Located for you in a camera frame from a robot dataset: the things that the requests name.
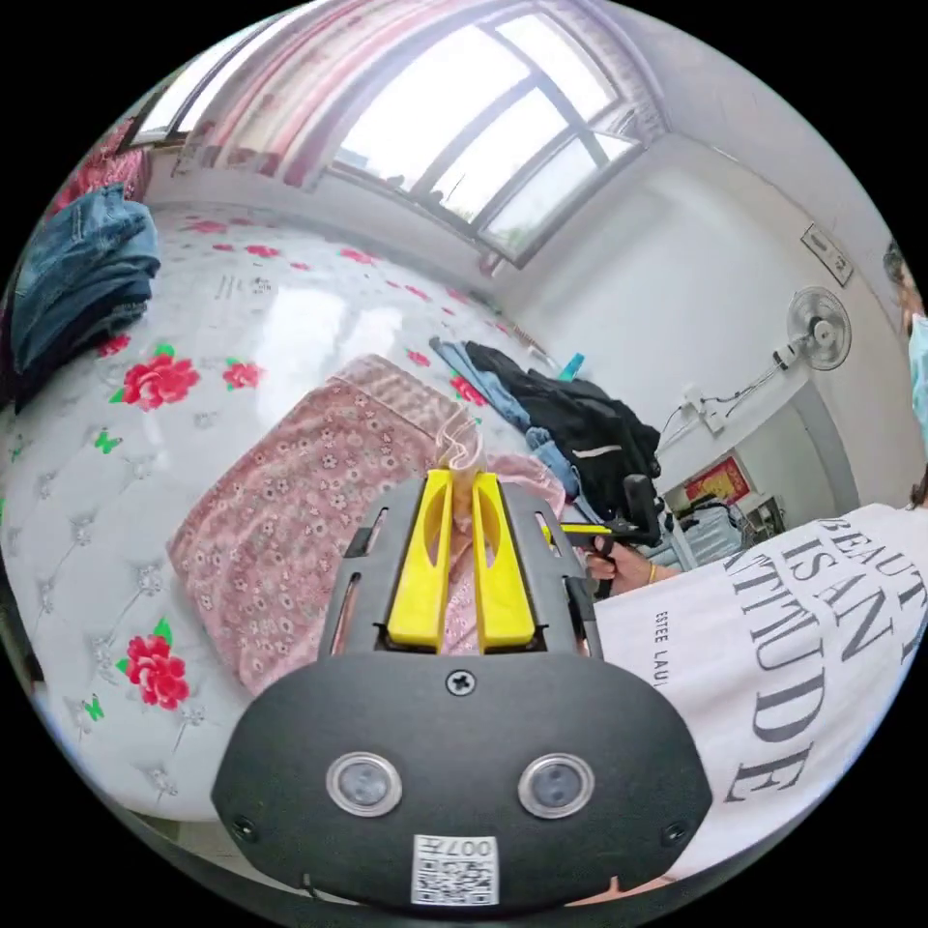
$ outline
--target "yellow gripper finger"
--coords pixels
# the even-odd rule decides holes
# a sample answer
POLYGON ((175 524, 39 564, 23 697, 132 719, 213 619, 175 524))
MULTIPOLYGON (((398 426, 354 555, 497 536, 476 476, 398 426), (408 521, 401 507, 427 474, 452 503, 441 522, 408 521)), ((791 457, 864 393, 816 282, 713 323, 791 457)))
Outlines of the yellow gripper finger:
POLYGON ((387 633, 437 653, 445 638, 451 546, 451 473, 429 471, 396 587, 387 633))
POLYGON ((535 619, 496 475, 478 474, 473 494, 474 578, 480 652, 525 647, 535 637, 535 619), (489 552, 492 552, 492 563, 488 559, 489 552))
MULTIPOLYGON (((605 525, 595 525, 587 522, 562 522, 561 530, 570 541, 583 540, 586 537, 595 538, 597 535, 611 535, 612 531, 605 525)), ((551 542, 551 530, 546 526, 541 526, 544 533, 544 539, 551 542)))

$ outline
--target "window frame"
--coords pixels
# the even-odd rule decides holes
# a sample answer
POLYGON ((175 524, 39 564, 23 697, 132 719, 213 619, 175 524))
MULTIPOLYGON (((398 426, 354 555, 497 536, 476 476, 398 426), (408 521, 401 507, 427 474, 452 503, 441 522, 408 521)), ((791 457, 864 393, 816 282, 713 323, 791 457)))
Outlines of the window frame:
POLYGON ((344 127, 339 133, 341 140, 343 141, 347 137, 377 94, 404 70, 411 55, 423 54, 433 45, 465 25, 476 26, 484 35, 499 43, 510 54, 514 55, 528 69, 528 76, 504 91, 500 97, 488 104, 481 113, 464 126, 425 168, 409 191, 394 188, 362 168, 339 161, 336 155, 333 155, 331 161, 325 167, 324 173, 372 190, 382 196, 387 196, 432 219, 448 231, 452 231, 458 238, 472 246, 477 246, 483 252, 484 263, 492 268, 491 273, 495 273, 504 261, 521 270, 536 256, 565 222, 582 209, 605 184, 644 151, 644 146, 634 136, 622 134, 622 128, 634 119, 635 108, 630 101, 624 98, 621 88, 602 66, 595 52, 554 12, 543 9, 540 5, 532 2, 517 6, 506 3, 501 10, 489 13, 485 19, 476 23, 472 19, 457 21, 457 17, 453 17, 441 24, 434 32, 430 31, 427 37, 419 36, 416 40, 411 40, 409 44, 401 46, 402 54, 397 56, 395 61, 384 62, 382 68, 369 74, 365 79, 364 86, 358 92, 355 100, 355 105, 360 104, 356 110, 358 115, 350 125, 344 127), (499 26, 526 15, 537 15, 550 20, 557 29, 565 34, 565 38, 575 44, 578 51, 593 63, 597 71, 597 78, 602 80, 604 85, 608 87, 612 99, 589 119, 585 120, 580 115, 561 88, 530 55, 497 31, 499 26), (534 90, 540 90, 555 106, 566 122, 565 128, 529 158, 500 187, 473 219, 464 219, 431 199, 428 193, 431 192, 445 171, 454 164, 479 135, 512 105, 534 90), (622 110, 625 110, 625 113, 620 117, 618 131, 609 132, 596 128, 603 119, 613 113, 621 113, 622 110), (597 134, 620 137, 630 142, 631 147, 617 158, 609 160, 602 146, 596 140, 597 134), (556 157, 566 145, 575 139, 581 140, 593 158, 597 166, 595 174, 573 189, 565 197, 564 202, 545 217, 521 248, 516 250, 501 245, 494 237, 489 235, 487 231, 488 225, 518 195, 539 170, 543 169, 552 158, 556 157))
POLYGON ((260 22, 254 24, 254 26, 248 31, 247 35, 243 36, 238 42, 236 42, 231 48, 229 48, 220 58, 218 58, 210 69, 196 82, 190 92, 184 97, 184 101, 181 105, 175 110, 174 115, 171 117, 171 121, 168 123, 166 128, 157 129, 157 130, 142 130, 142 126, 145 124, 145 120, 151 114, 152 110, 158 105, 161 98, 164 96, 167 91, 174 86, 175 82, 180 79, 181 75, 202 55, 206 54, 210 49, 207 48, 206 51, 201 52, 199 55, 191 58, 187 61, 181 68, 179 68, 175 75, 168 80, 165 80, 164 83, 158 87, 155 91, 152 92, 151 96, 142 104, 141 109, 138 111, 138 114, 135 116, 135 120, 132 124, 132 127, 129 132, 127 132, 126 137, 123 139, 121 145, 119 146, 120 152, 127 151, 130 148, 140 148, 143 146, 152 147, 152 148, 173 148, 175 146, 183 145, 187 140, 189 132, 181 132, 178 127, 184 121, 187 114, 190 112, 190 108, 196 103, 200 95, 213 83, 216 79, 219 72, 244 48, 247 48, 255 39, 258 38, 263 32, 267 29, 270 29, 276 22, 280 19, 283 19, 286 15, 291 13, 290 10, 285 10, 283 13, 277 13, 273 16, 269 16, 267 19, 263 19, 260 22))

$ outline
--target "power cord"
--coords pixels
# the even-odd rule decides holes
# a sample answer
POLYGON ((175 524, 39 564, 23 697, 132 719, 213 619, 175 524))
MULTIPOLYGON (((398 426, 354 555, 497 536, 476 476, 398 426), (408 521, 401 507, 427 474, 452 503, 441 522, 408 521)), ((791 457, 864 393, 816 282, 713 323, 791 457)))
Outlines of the power cord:
MULTIPOLYGON (((773 377, 779 370, 780 370, 779 364, 775 363, 771 367, 769 367, 766 371, 764 371, 764 373, 761 374, 760 377, 752 381, 750 384, 748 384, 746 387, 742 388, 741 390, 735 391, 734 393, 732 393, 731 396, 704 396, 703 402, 704 403, 718 403, 720 406, 724 406, 726 403, 733 403, 734 405, 730 406, 725 411, 725 419, 728 419, 732 415, 732 413, 734 413, 735 410, 738 409, 741 403, 744 402, 745 399, 751 396, 755 391, 759 390, 760 387, 762 387, 767 381, 769 381, 770 378, 773 377)), ((667 445, 669 445, 675 438, 677 438, 678 435, 686 431, 686 429, 688 429, 693 424, 693 422, 696 421, 696 420, 693 420, 693 421, 686 422, 685 424, 681 425, 680 428, 678 428, 675 432, 673 432, 668 438, 664 437, 667 432, 667 429, 670 427, 670 423, 677 417, 677 415, 679 415, 683 411, 684 408, 685 408, 685 405, 681 404, 667 417, 667 421, 664 422, 664 427, 660 430, 660 438, 657 443, 657 450, 666 448, 667 445)))

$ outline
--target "electric fan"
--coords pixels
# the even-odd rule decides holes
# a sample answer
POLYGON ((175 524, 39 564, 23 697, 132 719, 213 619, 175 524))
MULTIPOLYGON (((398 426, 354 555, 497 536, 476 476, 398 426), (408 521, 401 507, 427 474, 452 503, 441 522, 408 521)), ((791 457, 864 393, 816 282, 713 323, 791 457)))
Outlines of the electric fan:
POLYGON ((851 351, 851 320, 841 301, 825 287, 800 290, 786 317, 790 341, 773 353, 783 370, 803 358, 814 370, 834 370, 851 351))

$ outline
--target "person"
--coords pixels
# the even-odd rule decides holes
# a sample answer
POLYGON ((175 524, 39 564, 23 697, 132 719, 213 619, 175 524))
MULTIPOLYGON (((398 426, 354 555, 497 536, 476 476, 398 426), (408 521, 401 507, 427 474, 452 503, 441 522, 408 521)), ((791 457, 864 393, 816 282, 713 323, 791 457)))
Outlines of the person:
MULTIPOLYGON (((928 457, 928 319, 895 242, 884 265, 928 457)), ((688 572, 620 546, 588 565, 611 581, 595 607, 604 658, 673 704, 710 782, 663 882, 682 879, 821 799, 883 720, 928 626, 928 467, 904 507, 863 506, 688 572)))

